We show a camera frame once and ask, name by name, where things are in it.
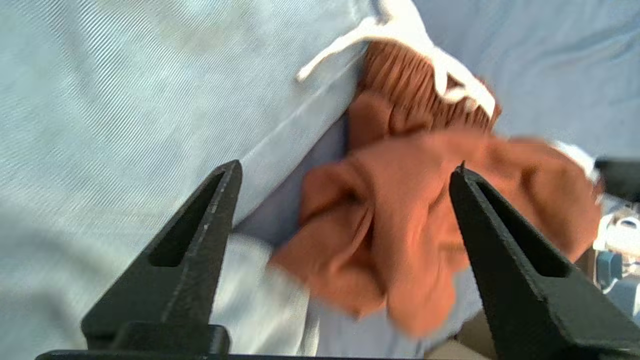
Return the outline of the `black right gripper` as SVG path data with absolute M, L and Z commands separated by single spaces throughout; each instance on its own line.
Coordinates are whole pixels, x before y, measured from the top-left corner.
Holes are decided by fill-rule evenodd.
M 595 169 L 605 193 L 631 203 L 640 202 L 640 160 L 638 158 L 597 157 Z

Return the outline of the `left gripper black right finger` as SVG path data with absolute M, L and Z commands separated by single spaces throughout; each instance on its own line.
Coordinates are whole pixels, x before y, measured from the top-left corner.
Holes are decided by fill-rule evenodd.
M 638 358 L 638 326 L 480 174 L 450 176 L 498 358 Z

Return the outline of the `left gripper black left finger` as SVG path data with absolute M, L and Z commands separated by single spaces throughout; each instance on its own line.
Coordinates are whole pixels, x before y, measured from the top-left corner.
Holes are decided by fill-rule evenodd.
M 238 160 L 213 170 L 81 322 L 90 351 L 227 354 L 210 316 L 242 186 Z

